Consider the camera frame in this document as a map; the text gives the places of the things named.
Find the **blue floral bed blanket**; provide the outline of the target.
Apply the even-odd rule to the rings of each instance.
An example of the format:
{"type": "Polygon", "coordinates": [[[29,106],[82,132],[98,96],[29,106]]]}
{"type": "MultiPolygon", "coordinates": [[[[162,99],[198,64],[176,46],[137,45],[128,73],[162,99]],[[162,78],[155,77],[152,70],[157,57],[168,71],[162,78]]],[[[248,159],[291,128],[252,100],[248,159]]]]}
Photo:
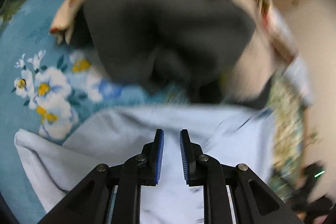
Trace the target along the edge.
{"type": "Polygon", "coordinates": [[[1,7],[1,194],[20,223],[37,223],[45,211],[15,148],[18,130],[61,145],[102,109],[187,103],[174,85],[149,94],[113,83],[91,46],[58,45],[49,28],[63,1],[5,0],[1,7]]]}

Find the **dark grey beige garment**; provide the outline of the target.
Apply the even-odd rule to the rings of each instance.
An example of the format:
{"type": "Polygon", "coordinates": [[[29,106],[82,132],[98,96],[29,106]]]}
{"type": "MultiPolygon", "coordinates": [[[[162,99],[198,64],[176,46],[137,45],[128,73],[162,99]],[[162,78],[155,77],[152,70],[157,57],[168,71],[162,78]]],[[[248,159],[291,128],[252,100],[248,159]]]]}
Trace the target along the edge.
{"type": "Polygon", "coordinates": [[[176,84],[193,103],[268,102],[273,48],[233,0],[85,0],[69,43],[93,47],[119,84],[176,84]]]}

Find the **cream door with red sticker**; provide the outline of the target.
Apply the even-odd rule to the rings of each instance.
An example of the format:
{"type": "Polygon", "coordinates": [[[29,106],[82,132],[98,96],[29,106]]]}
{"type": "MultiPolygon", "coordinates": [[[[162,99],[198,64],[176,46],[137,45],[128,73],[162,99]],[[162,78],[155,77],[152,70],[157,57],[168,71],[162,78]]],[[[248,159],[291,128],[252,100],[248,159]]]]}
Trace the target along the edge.
{"type": "Polygon", "coordinates": [[[305,163],[322,161],[325,173],[311,194],[335,197],[335,0],[273,0],[306,61],[314,104],[305,114],[305,132],[317,140],[307,144],[305,163]]]}

